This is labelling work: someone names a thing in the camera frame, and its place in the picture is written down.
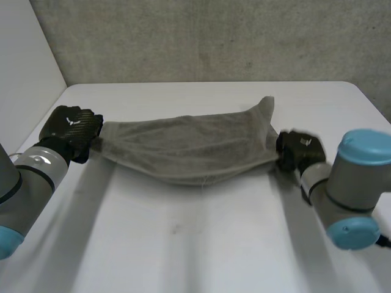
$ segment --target gray mesh bag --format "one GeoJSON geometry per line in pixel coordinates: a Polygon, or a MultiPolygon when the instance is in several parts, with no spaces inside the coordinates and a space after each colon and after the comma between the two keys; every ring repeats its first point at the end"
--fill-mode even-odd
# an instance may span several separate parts
{"type": "Polygon", "coordinates": [[[210,185],[277,159],[274,98],[243,112],[106,122],[92,149],[163,181],[210,185]]]}

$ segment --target table surface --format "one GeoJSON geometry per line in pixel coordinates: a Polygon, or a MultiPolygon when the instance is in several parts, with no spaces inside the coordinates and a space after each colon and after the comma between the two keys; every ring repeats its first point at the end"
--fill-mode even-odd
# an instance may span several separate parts
{"type": "MultiPolygon", "coordinates": [[[[52,107],[106,121],[246,110],[275,96],[272,125],[319,134],[329,161],[354,128],[391,132],[346,82],[74,85],[52,107]]],[[[37,141],[48,115],[22,146],[37,141]]],[[[375,216],[390,233],[391,198],[375,216]]],[[[335,248],[289,180],[262,168],[214,186],[159,182],[102,158],[72,163],[25,242],[0,263],[0,292],[390,292],[391,250],[335,248]]]]}

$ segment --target gray wall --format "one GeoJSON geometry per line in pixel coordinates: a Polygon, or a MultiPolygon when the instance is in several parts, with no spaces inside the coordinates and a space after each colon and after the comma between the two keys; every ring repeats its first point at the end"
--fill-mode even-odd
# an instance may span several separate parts
{"type": "Polygon", "coordinates": [[[391,119],[391,0],[31,0],[68,85],[348,81],[391,119]]]}

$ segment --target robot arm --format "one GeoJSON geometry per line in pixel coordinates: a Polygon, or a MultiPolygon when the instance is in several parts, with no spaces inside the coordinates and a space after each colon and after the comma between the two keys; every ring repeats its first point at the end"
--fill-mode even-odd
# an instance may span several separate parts
{"type": "Polygon", "coordinates": [[[79,107],[57,107],[39,135],[39,143],[13,164],[0,145],[0,259],[8,258],[67,174],[70,161],[88,160],[91,141],[103,117],[79,107]]]}
{"type": "Polygon", "coordinates": [[[391,136],[367,129],[346,133],[333,166],[309,134],[282,132],[277,151],[280,169],[296,171],[304,200],[337,247],[389,246],[371,214],[380,195],[391,190],[391,136]]]}

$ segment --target light blue joint cap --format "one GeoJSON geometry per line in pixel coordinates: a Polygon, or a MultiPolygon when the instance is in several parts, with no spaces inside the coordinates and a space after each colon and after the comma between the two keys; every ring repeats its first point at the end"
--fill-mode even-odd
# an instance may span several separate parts
{"type": "Polygon", "coordinates": [[[391,164],[391,136],[371,129],[349,131],[338,146],[338,155],[357,165],[391,164]]]}
{"type": "Polygon", "coordinates": [[[338,221],[327,229],[336,247],[358,250],[371,246],[380,237],[378,224],[371,217],[353,217],[338,221]]]}
{"type": "Polygon", "coordinates": [[[13,229],[0,226],[0,259],[9,258],[24,241],[22,234],[13,229]]]}

